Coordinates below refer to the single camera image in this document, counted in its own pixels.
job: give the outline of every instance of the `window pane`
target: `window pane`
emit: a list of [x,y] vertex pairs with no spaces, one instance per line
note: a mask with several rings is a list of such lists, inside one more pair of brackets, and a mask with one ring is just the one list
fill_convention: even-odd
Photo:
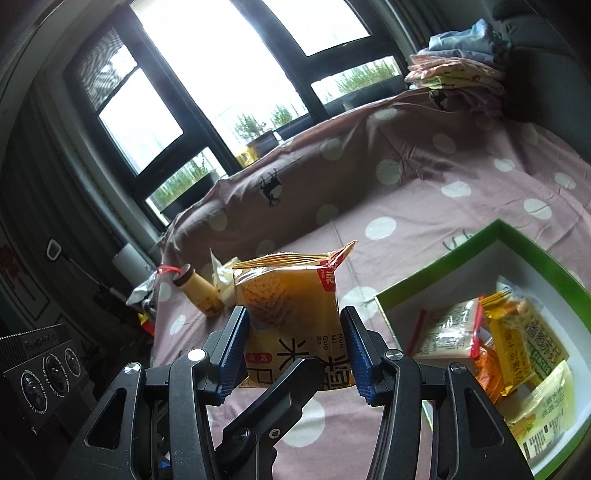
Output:
[[214,181],[226,176],[225,170],[209,148],[189,160],[165,181],[148,199],[158,213],[173,203],[205,175],[214,172]]
[[393,57],[370,61],[336,75],[326,77],[312,84],[318,98],[327,104],[348,93],[383,82],[400,75],[400,70]]
[[110,30],[100,39],[80,62],[77,71],[96,110],[136,66],[134,58],[115,30]]
[[129,77],[99,118],[136,173],[183,134],[141,69]]
[[306,55],[369,37],[343,0],[263,0]]
[[[229,0],[136,0],[131,7],[235,155],[307,113],[275,58]],[[277,144],[268,136],[265,141]]]

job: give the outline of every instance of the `bed sheet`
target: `bed sheet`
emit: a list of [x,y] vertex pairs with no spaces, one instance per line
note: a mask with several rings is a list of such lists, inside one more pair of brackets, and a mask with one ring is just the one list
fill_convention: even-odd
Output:
[[[347,112],[219,181],[161,241],[163,263],[211,276],[209,248],[227,261],[272,251],[319,253],[358,240],[336,271],[339,308],[355,306],[393,340],[374,295],[501,218],[591,286],[590,165],[533,124],[447,111],[424,91]],[[154,366],[201,346],[227,317],[204,319],[169,276],[158,279]],[[214,442],[261,390],[238,389],[209,408]],[[319,392],[278,444],[274,478],[364,478],[381,408],[355,388]],[[417,478],[427,479],[423,419]]]

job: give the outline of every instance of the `green box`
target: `green box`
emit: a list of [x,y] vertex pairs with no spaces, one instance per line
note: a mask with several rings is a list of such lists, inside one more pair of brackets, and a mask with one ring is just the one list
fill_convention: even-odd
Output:
[[376,300],[398,346],[406,351],[421,309],[492,293],[499,275],[544,305],[542,315],[570,355],[575,422],[531,466],[536,479],[544,480],[581,442],[591,423],[591,296],[585,288],[532,240],[496,220],[445,256],[380,292]]

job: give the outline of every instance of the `window frame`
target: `window frame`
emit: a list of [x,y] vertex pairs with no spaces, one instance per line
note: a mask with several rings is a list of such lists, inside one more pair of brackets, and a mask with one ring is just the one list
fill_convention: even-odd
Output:
[[[263,0],[229,1],[260,36],[308,110],[307,114],[275,129],[283,129],[284,134],[287,132],[287,138],[344,111],[342,103],[339,104],[339,100],[344,95],[340,99],[323,104],[311,86],[318,80],[392,56],[401,71],[400,79],[398,79],[400,92],[406,88],[403,78],[408,71],[404,55],[382,18],[366,0],[343,1],[367,29],[369,36],[322,50],[310,56],[304,53],[289,30]],[[77,75],[81,61],[111,29],[114,29],[119,35],[137,66],[103,101],[102,108],[115,96],[133,72],[141,69],[183,131],[139,174],[135,174],[125,155],[99,119],[100,110],[95,109],[91,104]],[[165,230],[167,226],[163,225],[146,200],[199,152],[209,147],[229,176],[242,170],[241,165],[215,130],[213,124],[190,96],[144,31],[139,18],[129,5],[117,7],[89,36],[64,70],[64,80],[91,141],[103,154],[107,165],[115,173],[122,187],[160,231]],[[205,194],[203,193],[203,185],[200,183],[201,180],[179,196],[175,202],[182,197],[182,207],[187,208],[203,198]]]

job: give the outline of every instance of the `bottle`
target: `bottle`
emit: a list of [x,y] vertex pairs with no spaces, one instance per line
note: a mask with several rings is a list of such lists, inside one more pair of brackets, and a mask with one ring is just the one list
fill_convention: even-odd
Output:
[[224,305],[218,298],[216,289],[207,280],[195,273],[195,269],[186,264],[173,277],[173,283],[180,287],[208,319],[217,317],[223,312]]

